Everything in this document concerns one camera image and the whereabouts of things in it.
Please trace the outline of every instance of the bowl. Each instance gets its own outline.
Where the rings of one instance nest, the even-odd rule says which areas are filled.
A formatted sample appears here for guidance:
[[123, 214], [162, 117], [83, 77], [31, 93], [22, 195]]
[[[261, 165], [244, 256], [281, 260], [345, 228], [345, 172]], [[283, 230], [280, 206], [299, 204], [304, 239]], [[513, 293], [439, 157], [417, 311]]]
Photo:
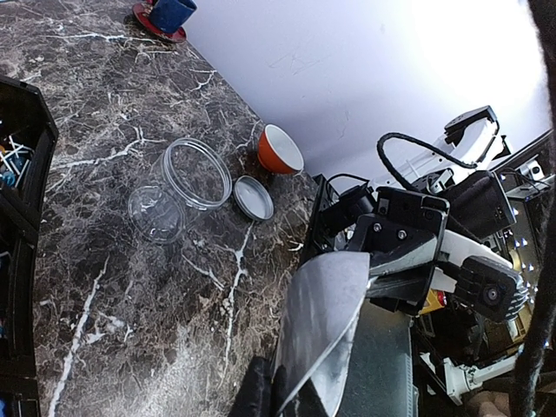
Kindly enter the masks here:
[[303, 171], [303, 155], [291, 137], [274, 124], [265, 126], [258, 150], [261, 165], [276, 174], [296, 174]]

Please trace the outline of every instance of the wall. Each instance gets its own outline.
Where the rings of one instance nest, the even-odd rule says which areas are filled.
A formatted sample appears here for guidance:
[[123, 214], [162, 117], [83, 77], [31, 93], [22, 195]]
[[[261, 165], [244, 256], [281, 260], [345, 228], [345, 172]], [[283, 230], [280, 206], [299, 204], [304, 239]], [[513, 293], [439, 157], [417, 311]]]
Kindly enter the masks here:
[[[385, 172], [388, 131], [432, 141], [486, 103], [515, 148], [549, 127], [539, 45], [518, 0], [198, 0], [189, 40], [310, 174]], [[416, 149], [403, 145], [401, 162]]]

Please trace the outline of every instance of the yellow object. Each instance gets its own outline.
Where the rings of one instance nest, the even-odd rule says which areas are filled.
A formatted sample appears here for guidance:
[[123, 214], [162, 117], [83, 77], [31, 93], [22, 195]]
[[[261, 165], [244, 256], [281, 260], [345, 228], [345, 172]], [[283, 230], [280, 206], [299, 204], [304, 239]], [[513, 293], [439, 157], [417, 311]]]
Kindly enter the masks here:
[[429, 314], [433, 311], [440, 310], [446, 306], [444, 292], [437, 291], [436, 289], [430, 289], [427, 294], [427, 300], [420, 314]]

